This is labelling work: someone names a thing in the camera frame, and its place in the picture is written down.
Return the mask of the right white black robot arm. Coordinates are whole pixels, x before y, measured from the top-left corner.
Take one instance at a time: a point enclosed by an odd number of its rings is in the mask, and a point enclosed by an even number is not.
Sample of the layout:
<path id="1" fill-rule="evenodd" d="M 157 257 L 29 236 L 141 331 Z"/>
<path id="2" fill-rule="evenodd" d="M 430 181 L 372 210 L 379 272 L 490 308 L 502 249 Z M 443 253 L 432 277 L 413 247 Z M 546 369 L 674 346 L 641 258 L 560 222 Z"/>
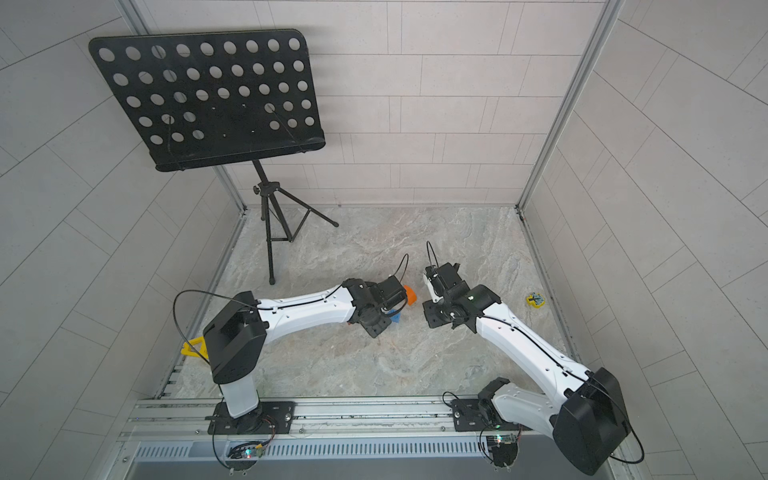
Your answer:
<path id="1" fill-rule="evenodd" d="M 428 266 L 424 302 L 429 327 L 466 326 L 491 342 L 540 388 L 530 392 L 498 380 L 480 393 L 494 419 L 514 423 L 551 438 L 581 473 L 595 474 L 634 430 L 617 378 L 569 358 L 520 321 L 484 285 L 468 286 L 455 264 Z"/>

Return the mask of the orange half-round lego piece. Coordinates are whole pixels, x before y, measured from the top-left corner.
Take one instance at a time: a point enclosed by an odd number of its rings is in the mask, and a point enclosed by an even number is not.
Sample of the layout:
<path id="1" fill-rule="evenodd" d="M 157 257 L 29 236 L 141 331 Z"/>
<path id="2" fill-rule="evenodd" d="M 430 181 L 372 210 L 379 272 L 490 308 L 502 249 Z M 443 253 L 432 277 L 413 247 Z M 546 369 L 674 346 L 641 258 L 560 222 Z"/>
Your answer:
<path id="1" fill-rule="evenodd" d="M 414 303 L 416 303 L 417 300 L 418 300 L 418 297 L 417 297 L 416 293 L 414 292 L 414 290 L 410 286 L 407 286 L 407 285 L 404 286 L 404 289 L 405 289 L 405 292 L 406 292 L 407 305 L 411 306 Z"/>

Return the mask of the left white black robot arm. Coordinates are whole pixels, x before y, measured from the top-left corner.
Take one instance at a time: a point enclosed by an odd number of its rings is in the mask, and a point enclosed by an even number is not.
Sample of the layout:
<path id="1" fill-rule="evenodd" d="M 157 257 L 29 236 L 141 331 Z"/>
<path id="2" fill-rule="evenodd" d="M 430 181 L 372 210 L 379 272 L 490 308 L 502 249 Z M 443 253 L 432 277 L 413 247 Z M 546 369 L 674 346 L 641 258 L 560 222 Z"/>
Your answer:
<path id="1" fill-rule="evenodd" d="M 350 278 L 328 290 L 286 299 L 231 298 L 203 330 L 213 382 L 232 419 L 260 410 L 255 370 L 263 347 L 326 324 L 360 325 L 372 338 L 417 300 L 394 276 L 381 282 Z"/>

